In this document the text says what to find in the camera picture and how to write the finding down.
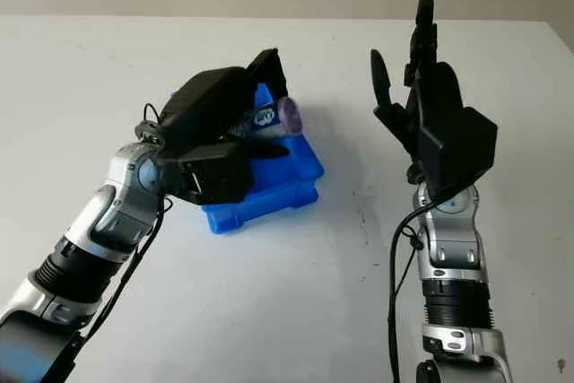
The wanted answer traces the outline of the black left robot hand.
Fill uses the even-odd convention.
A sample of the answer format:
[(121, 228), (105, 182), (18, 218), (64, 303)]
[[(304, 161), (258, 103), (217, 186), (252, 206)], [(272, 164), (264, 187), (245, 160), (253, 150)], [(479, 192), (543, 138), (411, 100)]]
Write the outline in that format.
[(264, 85), (271, 100), (288, 95), (279, 51), (261, 51), (246, 67), (228, 66), (194, 75), (163, 107), (159, 125), (164, 152), (179, 156), (197, 146), (213, 144), (257, 105)]

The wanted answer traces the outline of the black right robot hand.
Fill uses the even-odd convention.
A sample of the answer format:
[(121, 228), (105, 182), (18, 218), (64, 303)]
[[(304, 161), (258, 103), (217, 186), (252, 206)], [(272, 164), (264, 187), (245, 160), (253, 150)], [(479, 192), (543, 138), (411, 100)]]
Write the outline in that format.
[(434, 0), (418, 0), (415, 27), (410, 39), (410, 59), (404, 69), (404, 85), (410, 89), (405, 105), (390, 97), (390, 79), (383, 56), (370, 51), (370, 70), (376, 107), (375, 117), (399, 141), (411, 158), (407, 182), (424, 180), (418, 134), (426, 120), (456, 112), (462, 98), (454, 70), (437, 60), (438, 29), (433, 21)]

